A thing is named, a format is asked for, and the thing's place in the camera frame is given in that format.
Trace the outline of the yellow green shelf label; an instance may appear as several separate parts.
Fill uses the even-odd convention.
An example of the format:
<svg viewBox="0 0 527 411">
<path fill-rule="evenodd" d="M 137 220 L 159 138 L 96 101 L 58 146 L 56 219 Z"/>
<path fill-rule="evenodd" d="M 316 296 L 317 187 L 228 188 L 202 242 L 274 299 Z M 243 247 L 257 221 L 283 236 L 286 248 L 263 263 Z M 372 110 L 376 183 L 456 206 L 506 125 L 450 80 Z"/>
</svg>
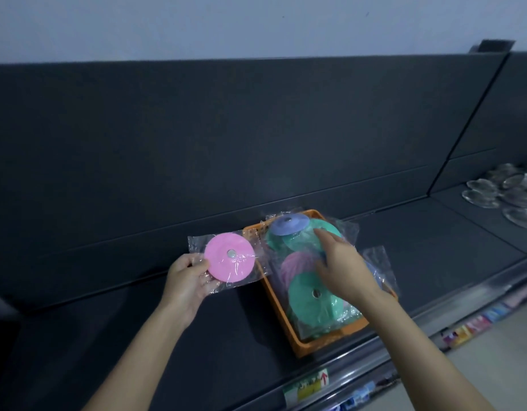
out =
<svg viewBox="0 0 527 411">
<path fill-rule="evenodd" d="M 322 368 L 282 389 L 287 408 L 292 408 L 329 384 L 328 369 Z"/>
</svg>

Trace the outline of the pink round disc packet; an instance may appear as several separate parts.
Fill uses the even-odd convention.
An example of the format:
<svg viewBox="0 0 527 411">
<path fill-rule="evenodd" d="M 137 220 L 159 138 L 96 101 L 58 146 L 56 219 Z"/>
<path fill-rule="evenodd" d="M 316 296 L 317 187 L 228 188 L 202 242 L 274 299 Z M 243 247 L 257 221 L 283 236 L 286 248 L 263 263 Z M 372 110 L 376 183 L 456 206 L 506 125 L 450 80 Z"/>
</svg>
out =
<svg viewBox="0 0 527 411">
<path fill-rule="evenodd" d="M 234 231 L 189 236 L 190 254 L 203 254 L 209 262 L 208 273 L 221 282 L 220 292 L 260 281 L 272 273 L 260 234 Z"/>
</svg>

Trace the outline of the lilac ribbed disc packet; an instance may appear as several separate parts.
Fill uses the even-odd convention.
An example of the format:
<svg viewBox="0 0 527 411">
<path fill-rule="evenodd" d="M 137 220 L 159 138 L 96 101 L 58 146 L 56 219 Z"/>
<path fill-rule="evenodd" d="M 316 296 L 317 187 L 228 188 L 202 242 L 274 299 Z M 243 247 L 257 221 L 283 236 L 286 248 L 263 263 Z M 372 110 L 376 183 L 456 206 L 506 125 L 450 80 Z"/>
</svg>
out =
<svg viewBox="0 0 527 411">
<path fill-rule="evenodd" d="M 324 252 L 295 251 L 279 265 L 279 278 L 287 292 L 294 278 L 303 273 L 316 273 L 317 260 L 326 260 Z"/>
</svg>

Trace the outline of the large teal round disc packet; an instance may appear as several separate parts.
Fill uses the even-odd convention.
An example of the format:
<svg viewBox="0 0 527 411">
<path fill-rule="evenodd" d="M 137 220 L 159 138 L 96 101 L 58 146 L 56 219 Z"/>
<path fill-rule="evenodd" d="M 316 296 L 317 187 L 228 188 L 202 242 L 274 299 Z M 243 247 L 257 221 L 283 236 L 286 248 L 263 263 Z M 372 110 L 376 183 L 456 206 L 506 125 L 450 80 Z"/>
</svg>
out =
<svg viewBox="0 0 527 411">
<path fill-rule="evenodd" d="M 314 271 L 292 279 L 288 304 L 297 321 L 313 333 L 340 328 L 363 317 L 357 308 L 328 290 Z"/>
</svg>

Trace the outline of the dark grey shelving unit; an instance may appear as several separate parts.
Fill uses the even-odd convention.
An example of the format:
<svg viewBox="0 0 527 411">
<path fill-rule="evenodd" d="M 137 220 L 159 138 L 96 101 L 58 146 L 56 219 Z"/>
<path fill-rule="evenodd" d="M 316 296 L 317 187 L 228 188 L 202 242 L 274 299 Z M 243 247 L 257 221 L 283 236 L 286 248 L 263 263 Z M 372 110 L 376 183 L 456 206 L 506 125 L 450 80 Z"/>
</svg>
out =
<svg viewBox="0 0 527 411">
<path fill-rule="evenodd" d="M 500 209 L 477 207 L 461 196 L 467 181 L 501 164 L 526 162 L 527 52 L 514 52 L 471 118 L 431 197 L 527 254 L 527 229 L 507 220 Z"/>
<path fill-rule="evenodd" d="M 509 54 L 0 65 L 0 411 L 77 411 L 189 235 L 360 221 L 410 314 L 527 254 L 431 197 Z"/>
</svg>

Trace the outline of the small teal round disc packet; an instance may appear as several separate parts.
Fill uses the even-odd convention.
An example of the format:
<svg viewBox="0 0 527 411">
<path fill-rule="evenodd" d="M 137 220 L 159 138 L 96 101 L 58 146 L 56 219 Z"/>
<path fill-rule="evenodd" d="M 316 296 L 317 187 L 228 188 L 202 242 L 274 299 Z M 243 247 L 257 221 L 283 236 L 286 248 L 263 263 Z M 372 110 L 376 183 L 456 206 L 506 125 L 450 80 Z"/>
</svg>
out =
<svg viewBox="0 0 527 411">
<path fill-rule="evenodd" d="M 337 235 L 351 244 L 356 243 L 360 232 L 359 225 L 354 222 L 311 217 L 309 227 L 299 234 L 283 239 L 273 239 L 267 236 L 265 240 L 268 247 L 277 253 L 286 253 L 287 251 L 289 253 L 295 251 L 323 251 L 320 240 L 314 233 L 315 229 Z"/>
</svg>

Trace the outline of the person's right hand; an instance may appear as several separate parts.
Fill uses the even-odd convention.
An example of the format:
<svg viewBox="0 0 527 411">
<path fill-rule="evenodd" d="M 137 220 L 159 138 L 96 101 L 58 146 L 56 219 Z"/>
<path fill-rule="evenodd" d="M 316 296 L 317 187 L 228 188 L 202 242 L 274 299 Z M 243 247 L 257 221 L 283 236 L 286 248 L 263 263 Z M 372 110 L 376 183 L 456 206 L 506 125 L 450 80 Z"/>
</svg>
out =
<svg viewBox="0 0 527 411">
<path fill-rule="evenodd" d="M 349 302 L 365 316 L 376 311 L 399 307 L 389 293 L 382 290 L 368 269 L 363 257 L 341 237 L 324 230 L 314 230 L 319 238 L 326 260 L 323 261 L 335 275 L 335 296 Z"/>
</svg>

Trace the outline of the person's right forearm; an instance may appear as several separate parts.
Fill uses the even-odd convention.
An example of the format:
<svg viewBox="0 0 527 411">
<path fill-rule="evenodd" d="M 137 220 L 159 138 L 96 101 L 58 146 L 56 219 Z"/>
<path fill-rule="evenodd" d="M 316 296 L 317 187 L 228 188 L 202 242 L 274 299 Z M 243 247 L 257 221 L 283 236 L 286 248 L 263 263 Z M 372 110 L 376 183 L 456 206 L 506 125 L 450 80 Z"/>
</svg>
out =
<svg viewBox="0 0 527 411">
<path fill-rule="evenodd" d="M 378 289 L 353 303 L 381 338 L 415 411 L 496 411 L 390 294 Z"/>
</svg>

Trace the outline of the orange plastic basket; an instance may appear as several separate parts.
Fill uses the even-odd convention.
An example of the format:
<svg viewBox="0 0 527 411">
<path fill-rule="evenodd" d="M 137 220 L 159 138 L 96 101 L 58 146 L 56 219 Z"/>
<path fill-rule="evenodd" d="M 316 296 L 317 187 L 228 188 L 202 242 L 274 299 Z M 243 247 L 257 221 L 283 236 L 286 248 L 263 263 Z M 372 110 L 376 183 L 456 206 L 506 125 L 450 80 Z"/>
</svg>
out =
<svg viewBox="0 0 527 411">
<path fill-rule="evenodd" d="M 292 210 L 292 212 L 301 212 L 308 214 L 310 217 L 320 217 L 322 219 L 336 219 L 334 217 L 323 215 L 316 209 Z M 344 325 L 340 328 L 315 333 L 311 332 L 308 327 L 305 327 L 298 322 L 288 304 L 288 291 L 284 291 L 284 287 L 279 278 L 279 265 L 286 258 L 286 256 L 291 253 L 288 251 L 286 253 L 277 253 L 273 251 L 268 247 L 265 236 L 262 235 L 263 228 L 266 226 L 267 220 L 275 215 L 278 214 L 267 215 L 263 221 L 251 226 L 246 226 L 243 228 L 243 231 L 247 232 L 254 230 L 260 234 L 268 257 L 269 265 L 272 269 L 272 273 L 264 277 L 262 279 L 262 283 L 267 293 L 267 297 L 273 306 L 274 312 L 279 319 L 281 327 L 284 330 L 294 354 L 298 358 L 301 358 L 308 356 L 311 353 L 317 352 L 325 346 L 328 346 L 347 336 L 362 331 L 369 325 L 369 322 L 364 317 L 362 317 L 361 319 Z"/>
</svg>

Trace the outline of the blue round disc packet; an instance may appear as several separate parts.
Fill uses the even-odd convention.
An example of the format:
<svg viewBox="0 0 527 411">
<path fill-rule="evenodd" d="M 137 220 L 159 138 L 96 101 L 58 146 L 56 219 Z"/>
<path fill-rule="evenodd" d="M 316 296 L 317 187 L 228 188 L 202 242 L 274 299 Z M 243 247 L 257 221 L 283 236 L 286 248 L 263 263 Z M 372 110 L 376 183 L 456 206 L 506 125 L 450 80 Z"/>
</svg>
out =
<svg viewBox="0 0 527 411">
<path fill-rule="evenodd" d="M 301 212 L 281 213 L 267 220 L 262 235 L 273 239 L 292 237 L 308 228 L 310 221 L 311 217 Z"/>
</svg>

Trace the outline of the group of clear glass dishes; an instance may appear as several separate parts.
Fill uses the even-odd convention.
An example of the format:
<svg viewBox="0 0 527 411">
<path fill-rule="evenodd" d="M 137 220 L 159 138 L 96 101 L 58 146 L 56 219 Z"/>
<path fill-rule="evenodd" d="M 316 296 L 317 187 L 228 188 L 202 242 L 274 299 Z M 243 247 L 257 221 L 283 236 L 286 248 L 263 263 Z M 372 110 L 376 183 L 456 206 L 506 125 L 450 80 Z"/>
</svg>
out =
<svg viewBox="0 0 527 411">
<path fill-rule="evenodd" d="M 461 197 L 483 209 L 500 209 L 511 223 L 527 229 L 527 162 L 500 164 L 465 183 Z"/>
</svg>

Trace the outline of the person's left hand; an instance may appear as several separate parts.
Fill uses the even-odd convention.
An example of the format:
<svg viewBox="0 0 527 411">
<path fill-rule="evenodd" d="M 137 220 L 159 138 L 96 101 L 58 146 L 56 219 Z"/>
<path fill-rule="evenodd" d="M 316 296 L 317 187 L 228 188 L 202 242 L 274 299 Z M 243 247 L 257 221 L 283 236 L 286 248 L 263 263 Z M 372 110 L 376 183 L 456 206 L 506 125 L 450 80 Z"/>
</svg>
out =
<svg viewBox="0 0 527 411">
<path fill-rule="evenodd" d="M 169 268 L 158 307 L 166 311 L 182 329 L 192 323 L 201 303 L 221 284 L 208 273 L 208 268 L 182 266 L 182 255 Z"/>
</svg>

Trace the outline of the clear plastic wrapped packet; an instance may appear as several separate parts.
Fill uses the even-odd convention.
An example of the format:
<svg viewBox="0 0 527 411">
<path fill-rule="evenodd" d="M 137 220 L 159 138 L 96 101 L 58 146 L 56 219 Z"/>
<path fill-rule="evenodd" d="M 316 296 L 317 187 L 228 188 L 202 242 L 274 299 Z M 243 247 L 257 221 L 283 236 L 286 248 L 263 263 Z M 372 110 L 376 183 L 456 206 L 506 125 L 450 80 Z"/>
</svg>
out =
<svg viewBox="0 0 527 411">
<path fill-rule="evenodd" d="M 398 297 L 397 279 L 384 246 L 363 249 L 362 257 L 379 287 Z"/>
</svg>

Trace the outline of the black shelf top bracket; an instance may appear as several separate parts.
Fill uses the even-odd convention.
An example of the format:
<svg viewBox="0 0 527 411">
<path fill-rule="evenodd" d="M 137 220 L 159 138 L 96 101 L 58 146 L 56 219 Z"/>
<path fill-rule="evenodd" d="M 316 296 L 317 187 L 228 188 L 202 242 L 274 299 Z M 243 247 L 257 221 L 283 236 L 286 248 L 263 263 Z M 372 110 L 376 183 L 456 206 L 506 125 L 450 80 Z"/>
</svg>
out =
<svg viewBox="0 0 527 411">
<path fill-rule="evenodd" d="M 511 39 L 483 39 L 474 44 L 469 53 L 472 54 L 507 54 L 511 52 L 516 41 Z"/>
</svg>

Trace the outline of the row of colourful shelf labels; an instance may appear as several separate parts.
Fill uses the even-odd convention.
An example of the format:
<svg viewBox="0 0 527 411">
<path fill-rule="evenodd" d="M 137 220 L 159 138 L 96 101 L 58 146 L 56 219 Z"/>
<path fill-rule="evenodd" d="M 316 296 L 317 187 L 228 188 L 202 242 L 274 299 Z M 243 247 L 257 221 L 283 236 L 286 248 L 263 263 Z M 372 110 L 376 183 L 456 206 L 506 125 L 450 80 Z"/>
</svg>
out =
<svg viewBox="0 0 527 411">
<path fill-rule="evenodd" d="M 527 283 L 441 331 L 440 338 L 437 339 L 439 349 L 448 352 L 461 347 L 511 316 L 524 304 L 527 304 Z"/>
</svg>

